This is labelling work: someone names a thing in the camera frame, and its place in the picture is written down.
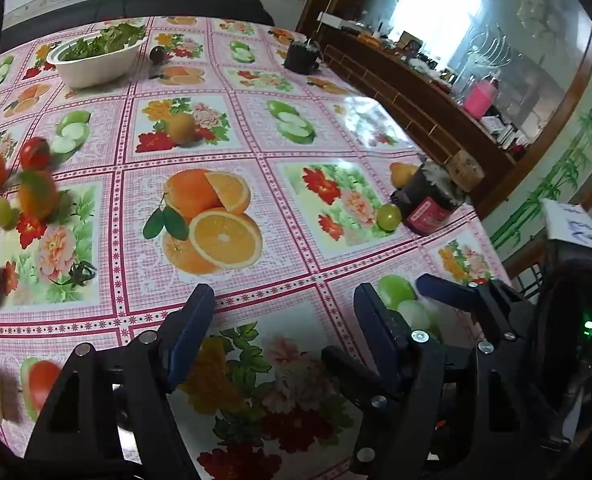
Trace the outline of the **white paper note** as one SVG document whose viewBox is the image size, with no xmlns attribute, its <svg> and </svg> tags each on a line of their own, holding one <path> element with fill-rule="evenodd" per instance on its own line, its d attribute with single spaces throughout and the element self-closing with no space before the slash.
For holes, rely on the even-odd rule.
<svg viewBox="0 0 592 480">
<path fill-rule="evenodd" d="M 541 212 L 549 240 L 592 249 L 592 219 L 580 205 L 541 198 Z"/>
</svg>

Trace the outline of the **mandarin with green leaf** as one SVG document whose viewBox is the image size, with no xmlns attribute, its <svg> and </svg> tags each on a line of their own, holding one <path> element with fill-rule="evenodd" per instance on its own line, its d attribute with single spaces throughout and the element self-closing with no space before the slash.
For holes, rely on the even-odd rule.
<svg viewBox="0 0 592 480">
<path fill-rule="evenodd" d="M 45 220 L 57 206 L 59 194 L 52 175 L 46 170 L 19 174 L 18 201 L 21 212 L 32 220 Z"/>
</svg>

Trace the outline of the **yellow pear fruit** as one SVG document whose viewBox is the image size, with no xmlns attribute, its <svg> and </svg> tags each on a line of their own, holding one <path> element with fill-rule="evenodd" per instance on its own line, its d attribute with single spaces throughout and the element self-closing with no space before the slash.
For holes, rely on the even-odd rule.
<svg viewBox="0 0 592 480">
<path fill-rule="evenodd" d="M 418 166 L 407 162 L 392 162 L 389 165 L 391 184 L 395 188 L 404 188 L 417 170 Z"/>
</svg>

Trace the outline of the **green tomato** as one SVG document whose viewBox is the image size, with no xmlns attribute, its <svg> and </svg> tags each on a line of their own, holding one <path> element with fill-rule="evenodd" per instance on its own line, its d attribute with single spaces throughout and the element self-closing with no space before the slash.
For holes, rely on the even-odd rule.
<svg viewBox="0 0 592 480">
<path fill-rule="evenodd" d="M 6 197 L 0 196 L 0 228 L 6 229 L 14 222 L 14 208 Z"/>
</svg>

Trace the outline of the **pink container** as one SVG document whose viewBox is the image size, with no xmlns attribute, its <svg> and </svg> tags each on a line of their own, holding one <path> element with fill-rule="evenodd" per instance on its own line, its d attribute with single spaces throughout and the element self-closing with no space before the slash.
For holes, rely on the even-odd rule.
<svg viewBox="0 0 592 480">
<path fill-rule="evenodd" d="M 482 119 L 494 102 L 498 90 L 495 79 L 482 79 L 473 84 L 464 101 L 465 112 L 475 120 Z"/>
</svg>

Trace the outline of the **dark red label jar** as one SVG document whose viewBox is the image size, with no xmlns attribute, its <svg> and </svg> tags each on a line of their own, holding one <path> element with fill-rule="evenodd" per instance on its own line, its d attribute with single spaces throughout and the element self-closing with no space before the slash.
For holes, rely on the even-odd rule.
<svg viewBox="0 0 592 480">
<path fill-rule="evenodd" d="M 390 200 L 411 231 L 430 235 L 441 229 L 451 214 L 467 202 L 467 195 L 445 169 L 425 160 L 411 179 L 390 195 Z"/>
</svg>

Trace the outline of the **black cup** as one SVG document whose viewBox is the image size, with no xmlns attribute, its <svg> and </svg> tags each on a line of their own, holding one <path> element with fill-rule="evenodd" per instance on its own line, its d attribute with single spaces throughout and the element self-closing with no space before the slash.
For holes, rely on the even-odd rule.
<svg viewBox="0 0 592 480">
<path fill-rule="evenodd" d="M 310 41 L 293 41 L 288 47 L 284 67 L 293 73 L 311 75 L 320 66 L 320 49 Z"/>
</svg>

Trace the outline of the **brown round fruit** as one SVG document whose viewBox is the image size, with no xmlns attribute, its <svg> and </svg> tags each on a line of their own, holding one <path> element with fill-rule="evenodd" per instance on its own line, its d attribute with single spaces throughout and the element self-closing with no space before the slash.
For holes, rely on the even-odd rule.
<svg viewBox="0 0 592 480">
<path fill-rule="evenodd" d="M 184 145 L 195 141 L 196 122 L 192 114 L 172 115 L 167 124 L 167 135 L 174 144 Z"/>
</svg>

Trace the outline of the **black leather sofa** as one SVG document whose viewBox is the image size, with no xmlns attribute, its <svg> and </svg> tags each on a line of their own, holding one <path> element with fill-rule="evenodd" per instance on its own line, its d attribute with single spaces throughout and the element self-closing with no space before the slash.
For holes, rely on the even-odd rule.
<svg viewBox="0 0 592 480">
<path fill-rule="evenodd" d="M 87 0 L 4 29 L 0 37 L 0 53 L 67 28 L 118 18 L 166 15 L 274 24 L 260 0 Z"/>
</svg>

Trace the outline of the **fruit print tablecloth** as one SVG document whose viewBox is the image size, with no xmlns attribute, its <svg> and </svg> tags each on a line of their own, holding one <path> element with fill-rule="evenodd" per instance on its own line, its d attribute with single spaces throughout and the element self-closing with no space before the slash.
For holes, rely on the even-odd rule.
<svg viewBox="0 0 592 480">
<path fill-rule="evenodd" d="M 139 18 L 146 44 L 128 75 L 74 90 L 47 55 L 96 23 L 0 54 L 0 155 L 44 138 L 62 202 L 52 219 L 0 228 L 0 368 L 17 367 L 26 450 L 36 411 L 26 371 L 64 364 L 81 342 L 123 346 L 154 330 L 198 284 L 215 318 L 195 372 L 170 403 L 201 477 L 346 479 L 361 415 L 323 377 L 320 354 L 372 363 L 354 289 L 374 286 L 407 322 L 468 346 L 467 316 L 419 298 L 431 273 L 482 284 L 505 272 L 476 212 L 433 234 L 385 232 L 389 165 L 423 151 L 376 101 L 330 70 L 285 70 L 287 30 L 223 18 Z M 164 47 L 167 59 L 151 64 Z M 167 135 L 192 114 L 193 143 Z"/>
</svg>

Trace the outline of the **white bowl of greens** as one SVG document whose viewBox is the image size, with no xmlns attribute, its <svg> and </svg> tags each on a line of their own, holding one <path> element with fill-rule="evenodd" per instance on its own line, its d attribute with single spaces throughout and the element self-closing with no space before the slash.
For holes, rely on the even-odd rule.
<svg viewBox="0 0 592 480">
<path fill-rule="evenodd" d="M 79 90 L 119 79 L 146 44 L 146 26 L 119 23 L 60 44 L 47 55 L 64 84 Z"/>
</svg>

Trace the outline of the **small dark plum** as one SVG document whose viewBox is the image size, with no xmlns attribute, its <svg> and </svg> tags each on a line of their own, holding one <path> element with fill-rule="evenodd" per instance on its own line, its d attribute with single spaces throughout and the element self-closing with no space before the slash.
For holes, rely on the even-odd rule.
<svg viewBox="0 0 592 480">
<path fill-rule="evenodd" d="M 153 65 L 161 65 L 167 59 L 166 50 L 164 47 L 153 47 L 151 52 L 149 52 L 149 59 L 151 60 L 151 64 Z"/>
</svg>

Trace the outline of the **large red tomato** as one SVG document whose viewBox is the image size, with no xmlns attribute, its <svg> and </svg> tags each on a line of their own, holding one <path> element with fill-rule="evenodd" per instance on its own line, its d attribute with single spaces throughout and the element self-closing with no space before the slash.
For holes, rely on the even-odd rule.
<svg viewBox="0 0 592 480">
<path fill-rule="evenodd" d="M 29 396 L 35 411 L 43 408 L 60 372 L 61 368 L 50 361 L 38 361 L 29 368 Z"/>
</svg>

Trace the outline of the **small red tomato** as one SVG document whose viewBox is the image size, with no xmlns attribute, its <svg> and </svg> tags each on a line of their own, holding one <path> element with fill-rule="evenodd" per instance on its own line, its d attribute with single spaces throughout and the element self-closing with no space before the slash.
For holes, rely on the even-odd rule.
<svg viewBox="0 0 592 480">
<path fill-rule="evenodd" d="M 23 171 L 44 170 L 50 165 L 48 142 L 37 136 L 26 140 L 20 150 L 20 166 Z"/>
</svg>

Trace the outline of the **wooden sideboard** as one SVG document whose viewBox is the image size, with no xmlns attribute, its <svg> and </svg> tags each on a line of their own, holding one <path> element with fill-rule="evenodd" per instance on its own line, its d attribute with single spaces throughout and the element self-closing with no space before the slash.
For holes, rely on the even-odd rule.
<svg viewBox="0 0 592 480">
<path fill-rule="evenodd" d="M 482 182 L 472 192 L 480 218 L 489 217 L 509 196 L 502 190 L 501 181 L 512 174 L 516 162 L 437 84 L 381 49 L 317 23 L 312 15 L 302 15 L 297 31 L 315 38 L 332 71 L 383 105 L 436 162 L 446 162 L 459 150 L 474 157 L 484 172 Z"/>
</svg>

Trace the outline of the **green grape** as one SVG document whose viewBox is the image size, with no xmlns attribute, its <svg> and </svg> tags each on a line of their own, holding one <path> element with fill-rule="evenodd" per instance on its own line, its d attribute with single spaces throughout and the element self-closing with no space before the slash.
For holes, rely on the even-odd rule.
<svg viewBox="0 0 592 480">
<path fill-rule="evenodd" d="M 401 211 L 396 205 L 389 203 L 378 208 L 376 223 L 383 231 L 388 233 L 396 231 L 401 221 Z"/>
</svg>

